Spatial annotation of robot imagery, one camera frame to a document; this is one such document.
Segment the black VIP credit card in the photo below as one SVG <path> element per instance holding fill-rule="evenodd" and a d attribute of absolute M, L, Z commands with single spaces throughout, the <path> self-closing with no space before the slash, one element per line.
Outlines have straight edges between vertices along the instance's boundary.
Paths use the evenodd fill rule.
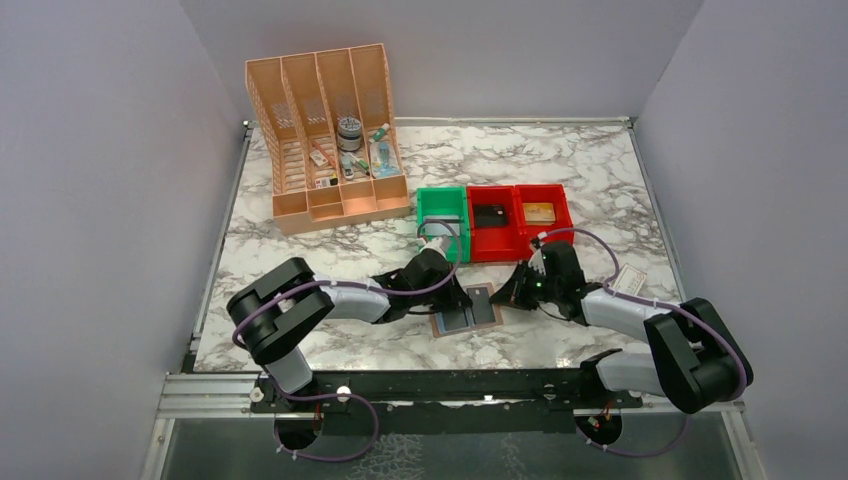
<path fill-rule="evenodd" d="M 490 302 L 487 286 L 470 286 L 467 294 L 472 300 L 469 310 L 469 323 L 474 327 L 491 326 L 497 323 L 496 312 Z"/>

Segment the green plastic bin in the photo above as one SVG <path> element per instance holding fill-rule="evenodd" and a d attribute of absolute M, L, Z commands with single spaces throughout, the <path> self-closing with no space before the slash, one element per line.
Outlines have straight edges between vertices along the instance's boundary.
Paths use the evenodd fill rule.
<path fill-rule="evenodd" d="M 448 236 L 457 235 L 461 247 L 457 255 L 457 246 L 453 243 L 448 251 L 449 261 L 459 260 L 469 263 L 471 260 L 471 215 L 465 187 L 424 187 L 416 192 L 416 212 L 418 223 L 436 220 L 436 223 L 424 225 L 424 235 Z"/>

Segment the red plastic double bin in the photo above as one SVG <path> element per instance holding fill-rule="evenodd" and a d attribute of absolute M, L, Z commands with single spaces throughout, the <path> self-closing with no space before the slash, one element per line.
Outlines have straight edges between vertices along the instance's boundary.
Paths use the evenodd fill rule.
<path fill-rule="evenodd" d="M 561 184 L 519 184 L 469 186 L 466 188 L 471 215 L 471 262 L 505 263 L 526 260 L 531 255 L 531 240 L 538 234 L 573 226 L 564 186 Z M 527 225 L 523 203 L 549 202 L 556 209 L 553 225 Z M 502 228 L 478 229 L 474 226 L 474 204 L 502 204 L 509 225 Z"/>

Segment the orange plastic file organizer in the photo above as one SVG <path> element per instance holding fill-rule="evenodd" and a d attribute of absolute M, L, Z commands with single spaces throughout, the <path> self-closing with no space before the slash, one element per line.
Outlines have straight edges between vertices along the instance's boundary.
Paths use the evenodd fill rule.
<path fill-rule="evenodd" d="M 410 194 L 396 133 L 388 57 L 383 44 L 248 60 L 245 85 L 271 161 L 272 218 L 286 235 L 301 234 L 409 214 Z M 336 143 L 340 117 L 363 125 L 355 152 Z M 401 175 L 375 179 L 369 137 L 384 123 L 381 140 L 397 157 Z M 315 148 L 333 155 L 336 169 L 317 169 Z"/>

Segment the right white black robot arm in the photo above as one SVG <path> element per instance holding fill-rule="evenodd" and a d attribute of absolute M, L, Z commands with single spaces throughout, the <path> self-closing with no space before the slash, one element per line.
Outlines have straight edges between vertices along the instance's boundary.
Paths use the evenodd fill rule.
<path fill-rule="evenodd" d="M 527 311 L 550 303 L 567 321 L 646 343 L 646 353 L 612 349 L 581 363 L 586 385 L 600 392 L 663 396 L 694 414 L 738 398 L 753 381 L 749 361 L 709 301 L 668 304 L 589 282 L 567 242 L 543 244 L 519 262 L 491 302 Z"/>

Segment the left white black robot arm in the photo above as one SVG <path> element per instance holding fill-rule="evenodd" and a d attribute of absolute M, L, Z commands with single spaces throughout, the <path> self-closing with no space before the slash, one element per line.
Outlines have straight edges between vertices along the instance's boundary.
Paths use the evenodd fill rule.
<path fill-rule="evenodd" d="M 313 380 L 299 344 L 322 321 L 387 324 L 417 307 L 441 313 L 471 306 L 454 265 L 441 250 L 425 248 L 403 268 L 355 280 L 320 275 L 292 257 L 232 296 L 226 310 L 237 346 L 283 392 L 296 394 Z"/>

